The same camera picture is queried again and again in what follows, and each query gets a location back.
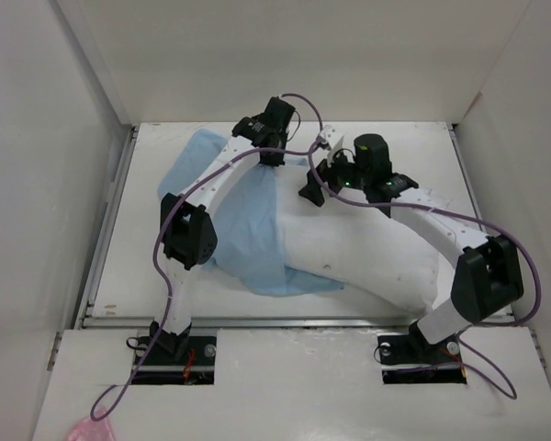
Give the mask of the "light blue pillowcase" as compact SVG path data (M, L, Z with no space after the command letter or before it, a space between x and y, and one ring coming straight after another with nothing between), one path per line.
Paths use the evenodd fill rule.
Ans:
M157 189L158 198L179 195L215 160L227 139L200 129L165 174ZM214 266L238 278L251 292L288 297L335 291L343 282L287 266L287 252L280 233L278 215L284 208L276 202L276 173L258 164L247 172L223 199L212 222L218 245L205 268Z

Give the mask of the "white pillow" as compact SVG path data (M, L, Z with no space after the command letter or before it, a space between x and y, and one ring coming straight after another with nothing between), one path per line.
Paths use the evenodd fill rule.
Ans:
M275 169L276 202L286 264L294 269L343 282L335 291L274 300L343 297L355 288L420 315L437 298L438 254L416 233L376 209L358 208L331 198L318 208L298 195L307 167L292 164Z

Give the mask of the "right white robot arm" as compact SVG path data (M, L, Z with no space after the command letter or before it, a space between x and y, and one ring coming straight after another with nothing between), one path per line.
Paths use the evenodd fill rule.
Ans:
M298 192L301 197L320 207L326 195L338 198L344 188L360 191L366 206L417 233L454 269L447 300L413 322L406 334L379 338L384 364L437 364L459 333L523 296L519 245L503 233L472 227L471 217L437 207L416 181L394 172L382 136L360 135L353 149L346 150L343 135L327 126L309 152L318 149L327 155L319 163L309 163L307 183Z

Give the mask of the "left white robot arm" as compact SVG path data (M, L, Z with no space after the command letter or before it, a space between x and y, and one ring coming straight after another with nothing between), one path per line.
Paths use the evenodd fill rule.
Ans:
M188 352L192 288L198 270L214 254L213 217L240 179L257 164L284 163L289 124L296 109L273 96L264 111L234 125L215 159L180 194L161 201L153 266L166 291L165 305L150 325L150 346L163 362L181 362Z

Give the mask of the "pink cloth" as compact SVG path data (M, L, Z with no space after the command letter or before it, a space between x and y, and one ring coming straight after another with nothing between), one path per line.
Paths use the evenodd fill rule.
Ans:
M65 437L67 441L115 441L116 436L106 407L97 407L78 421Z

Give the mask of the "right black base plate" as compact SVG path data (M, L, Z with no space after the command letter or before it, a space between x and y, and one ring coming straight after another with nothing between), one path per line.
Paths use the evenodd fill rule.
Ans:
M408 334L381 334L374 357L382 367L385 385L467 384L454 336L427 345Z

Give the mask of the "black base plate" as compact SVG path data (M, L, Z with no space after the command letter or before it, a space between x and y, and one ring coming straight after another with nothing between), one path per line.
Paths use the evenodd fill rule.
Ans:
M207 386L215 380L215 335L191 335L184 349L171 355L158 343L130 381L131 385Z
M385 385L467 384L454 336L427 345L408 334L381 334L374 357L382 367Z

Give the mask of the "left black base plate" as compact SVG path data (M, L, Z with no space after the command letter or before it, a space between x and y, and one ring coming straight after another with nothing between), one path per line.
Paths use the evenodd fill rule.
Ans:
M171 355L158 343L130 381L131 385L207 386L215 380L215 335L191 335L184 349Z

